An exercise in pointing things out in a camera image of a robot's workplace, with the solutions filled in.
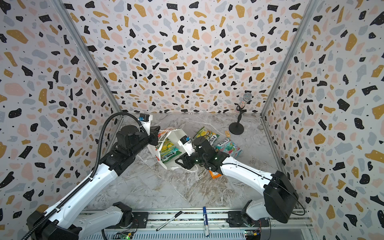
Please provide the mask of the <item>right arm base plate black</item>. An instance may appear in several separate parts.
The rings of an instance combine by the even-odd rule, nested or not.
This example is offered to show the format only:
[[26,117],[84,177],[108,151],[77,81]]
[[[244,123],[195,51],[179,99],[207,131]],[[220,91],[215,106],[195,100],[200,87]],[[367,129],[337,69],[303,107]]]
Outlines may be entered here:
[[259,228],[270,226],[268,218],[253,220],[251,217],[245,213],[242,213],[241,211],[229,211],[227,223],[229,224],[230,228]]

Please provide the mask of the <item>yellow green snack packet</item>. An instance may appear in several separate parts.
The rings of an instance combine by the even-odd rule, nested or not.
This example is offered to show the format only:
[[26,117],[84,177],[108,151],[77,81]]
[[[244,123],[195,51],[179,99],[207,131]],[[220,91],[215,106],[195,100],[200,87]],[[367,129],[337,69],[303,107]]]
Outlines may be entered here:
[[206,127],[202,127],[194,136],[194,139],[197,139],[199,137],[204,137],[205,139],[207,139],[209,141],[209,143],[211,145],[214,144],[214,142],[216,140],[219,139],[220,135],[211,131],[211,130],[208,130]]

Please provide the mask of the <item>teal pink snack packet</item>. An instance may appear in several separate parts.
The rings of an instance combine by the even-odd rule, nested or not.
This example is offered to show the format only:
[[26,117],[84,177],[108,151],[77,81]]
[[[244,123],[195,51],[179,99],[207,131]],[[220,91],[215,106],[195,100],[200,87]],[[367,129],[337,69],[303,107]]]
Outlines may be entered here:
[[225,138],[223,141],[221,141],[216,146],[216,149],[219,152],[226,153],[233,158],[236,158],[242,152],[242,150],[229,138]]

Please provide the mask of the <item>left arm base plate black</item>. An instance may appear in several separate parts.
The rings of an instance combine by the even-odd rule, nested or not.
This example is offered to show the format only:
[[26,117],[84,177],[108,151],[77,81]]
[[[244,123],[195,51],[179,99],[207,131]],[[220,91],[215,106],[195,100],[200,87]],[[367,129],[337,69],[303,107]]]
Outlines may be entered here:
[[114,226],[107,227],[107,229],[145,229],[149,218],[148,212],[132,212],[123,215],[121,221]]

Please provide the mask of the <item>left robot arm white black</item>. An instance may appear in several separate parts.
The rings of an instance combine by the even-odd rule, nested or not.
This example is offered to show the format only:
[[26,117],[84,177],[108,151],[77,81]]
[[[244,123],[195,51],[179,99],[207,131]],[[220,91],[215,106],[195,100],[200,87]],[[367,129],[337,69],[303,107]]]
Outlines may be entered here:
[[116,225],[129,225],[132,209],[117,202],[106,210],[81,218],[82,210],[107,185],[120,176],[147,146],[158,144],[159,126],[145,124],[142,132],[128,125],[117,133],[114,149],[105,154],[101,162],[75,189],[45,212],[33,212],[27,218],[29,232],[25,240],[82,240],[102,229]]

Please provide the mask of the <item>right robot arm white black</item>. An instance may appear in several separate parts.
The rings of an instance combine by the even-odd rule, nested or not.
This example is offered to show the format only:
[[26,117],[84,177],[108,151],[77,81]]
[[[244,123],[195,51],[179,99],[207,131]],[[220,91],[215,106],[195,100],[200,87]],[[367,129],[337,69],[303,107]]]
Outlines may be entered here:
[[272,218],[283,224],[289,221],[299,197],[283,172],[272,174],[254,169],[227,153],[217,152],[204,137],[192,141],[184,136],[176,145],[185,150],[175,161],[182,168],[189,170],[200,165],[206,170],[237,179],[263,195],[263,198],[250,200],[243,207],[240,217],[244,224],[252,226],[262,218]]

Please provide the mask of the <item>white paper bag red flowers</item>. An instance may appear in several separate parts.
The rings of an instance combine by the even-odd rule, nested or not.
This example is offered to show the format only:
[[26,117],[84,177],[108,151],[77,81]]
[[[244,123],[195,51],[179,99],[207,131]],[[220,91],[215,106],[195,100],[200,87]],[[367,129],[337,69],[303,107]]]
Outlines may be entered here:
[[182,129],[166,128],[159,131],[158,138],[158,143],[149,145],[148,149],[160,166],[169,171],[197,171],[199,161],[194,159],[192,139]]

